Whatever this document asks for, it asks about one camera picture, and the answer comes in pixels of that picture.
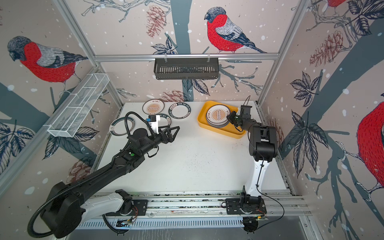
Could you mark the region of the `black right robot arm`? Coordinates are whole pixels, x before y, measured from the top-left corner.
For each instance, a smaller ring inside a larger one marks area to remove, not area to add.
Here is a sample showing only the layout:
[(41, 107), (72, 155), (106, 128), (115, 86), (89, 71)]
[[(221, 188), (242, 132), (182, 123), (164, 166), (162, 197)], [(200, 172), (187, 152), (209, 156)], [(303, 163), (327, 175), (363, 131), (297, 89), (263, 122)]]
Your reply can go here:
[(243, 186), (240, 195), (240, 209), (246, 214), (262, 211), (261, 185), (266, 169), (277, 156), (278, 140), (275, 127), (266, 126), (251, 117), (251, 106), (242, 105), (237, 112), (227, 117), (236, 128), (247, 132), (249, 154), (254, 158), (254, 169), (251, 178)]

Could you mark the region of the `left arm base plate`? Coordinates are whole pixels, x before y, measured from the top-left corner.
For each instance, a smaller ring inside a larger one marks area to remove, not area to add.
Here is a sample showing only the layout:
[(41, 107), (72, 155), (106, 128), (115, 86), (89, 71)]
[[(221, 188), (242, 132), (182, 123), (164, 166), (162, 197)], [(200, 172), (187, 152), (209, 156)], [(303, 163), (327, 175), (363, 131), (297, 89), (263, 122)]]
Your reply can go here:
[(124, 201), (118, 211), (121, 216), (145, 216), (148, 206), (148, 200), (128, 200)]

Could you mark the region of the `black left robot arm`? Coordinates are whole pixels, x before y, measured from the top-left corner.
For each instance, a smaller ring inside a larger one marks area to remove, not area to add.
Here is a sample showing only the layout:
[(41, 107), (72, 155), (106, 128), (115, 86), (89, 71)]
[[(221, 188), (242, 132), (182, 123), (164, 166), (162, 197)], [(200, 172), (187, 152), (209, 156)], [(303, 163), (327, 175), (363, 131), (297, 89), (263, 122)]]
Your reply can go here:
[(28, 234), (33, 238), (50, 235), (63, 238), (73, 232), (84, 220), (87, 212), (84, 204), (91, 196), (138, 168), (149, 151), (158, 150), (160, 144), (172, 143), (179, 130), (179, 126), (163, 126), (157, 134), (148, 135), (146, 129), (139, 128), (128, 136), (127, 144), (109, 164), (72, 184), (54, 185), (46, 202), (32, 215)]

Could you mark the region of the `yellow plastic bin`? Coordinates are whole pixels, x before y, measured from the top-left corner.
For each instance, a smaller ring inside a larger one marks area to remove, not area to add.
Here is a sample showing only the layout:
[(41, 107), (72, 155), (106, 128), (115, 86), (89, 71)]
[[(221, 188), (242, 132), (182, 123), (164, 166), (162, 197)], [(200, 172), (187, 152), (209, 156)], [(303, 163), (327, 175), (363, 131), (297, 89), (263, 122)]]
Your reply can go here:
[(215, 101), (207, 101), (203, 107), (201, 108), (201, 111), (197, 117), (198, 124), (201, 128), (207, 129), (209, 131), (235, 138), (240, 139), (245, 135), (245, 131), (240, 128), (240, 132), (236, 130), (235, 126), (229, 123), (227, 126), (223, 128), (215, 128), (208, 124), (208, 121), (206, 119), (206, 113), (210, 107), (213, 107), (214, 105), (221, 105), (222, 103), (215, 102)]

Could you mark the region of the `horizontal aluminium frame bar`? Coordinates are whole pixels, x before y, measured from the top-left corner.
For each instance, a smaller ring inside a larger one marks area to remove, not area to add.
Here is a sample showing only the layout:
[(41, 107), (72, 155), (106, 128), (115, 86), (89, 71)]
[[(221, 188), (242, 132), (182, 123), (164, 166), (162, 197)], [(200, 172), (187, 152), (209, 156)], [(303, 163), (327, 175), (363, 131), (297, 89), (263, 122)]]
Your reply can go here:
[(94, 60), (97, 63), (106, 62), (151, 62), (155, 59), (211, 59), (218, 58), (218, 60), (268, 60), (276, 61), (280, 58), (278, 53), (240, 53), (240, 54), (178, 54), (178, 55), (95, 55)]

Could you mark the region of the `orange sunburst plate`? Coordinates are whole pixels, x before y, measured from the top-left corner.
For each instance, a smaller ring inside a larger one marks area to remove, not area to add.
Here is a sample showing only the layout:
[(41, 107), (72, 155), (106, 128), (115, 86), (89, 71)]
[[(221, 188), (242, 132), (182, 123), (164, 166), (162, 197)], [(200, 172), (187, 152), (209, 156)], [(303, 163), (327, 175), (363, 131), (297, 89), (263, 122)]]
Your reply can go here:
[(157, 115), (160, 114), (165, 108), (165, 103), (160, 99), (152, 99), (146, 101), (142, 110), (147, 115)]
[(228, 121), (230, 109), (225, 105), (214, 105), (207, 110), (206, 120), (213, 125), (222, 125)]

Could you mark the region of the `green lettered plate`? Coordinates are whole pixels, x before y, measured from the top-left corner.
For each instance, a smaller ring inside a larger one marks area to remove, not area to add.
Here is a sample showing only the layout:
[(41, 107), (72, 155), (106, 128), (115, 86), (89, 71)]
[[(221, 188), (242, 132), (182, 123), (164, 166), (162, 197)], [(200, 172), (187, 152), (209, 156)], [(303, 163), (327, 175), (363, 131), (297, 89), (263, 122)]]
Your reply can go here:
[(172, 124), (172, 119), (170, 116), (166, 115), (166, 114), (160, 114), (160, 122), (159, 122), (159, 126), (171, 126)]
[(177, 102), (169, 107), (168, 113), (171, 118), (182, 120), (187, 118), (192, 112), (191, 107), (184, 102)]

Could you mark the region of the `green rimmed plate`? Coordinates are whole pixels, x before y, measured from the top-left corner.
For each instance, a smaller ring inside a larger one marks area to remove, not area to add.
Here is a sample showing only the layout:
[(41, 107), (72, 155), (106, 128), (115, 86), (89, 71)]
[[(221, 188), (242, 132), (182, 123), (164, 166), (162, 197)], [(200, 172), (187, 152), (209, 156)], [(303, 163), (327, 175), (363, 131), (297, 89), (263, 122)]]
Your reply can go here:
[[(136, 121), (133, 118), (128, 117), (127, 124), (128, 124), (130, 132), (132, 132), (136, 126)], [(121, 117), (121, 118), (114, 120), (110, 125), (109, 132), (113, 136), (119, 136), (120, 137), (120, 136), (127, 135), (127, 130), (125, 128), (125, 118)]]

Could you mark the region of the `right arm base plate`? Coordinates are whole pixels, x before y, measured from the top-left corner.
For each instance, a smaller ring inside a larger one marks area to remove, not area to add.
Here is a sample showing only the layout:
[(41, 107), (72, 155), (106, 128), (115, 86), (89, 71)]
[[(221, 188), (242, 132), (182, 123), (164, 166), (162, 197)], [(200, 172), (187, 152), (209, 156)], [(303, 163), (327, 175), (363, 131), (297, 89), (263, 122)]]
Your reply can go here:
[(238, 198), (225, 199), (227, 215), (266, 215), (266, 205), (262, 198), (251, 198), (244, 203)]

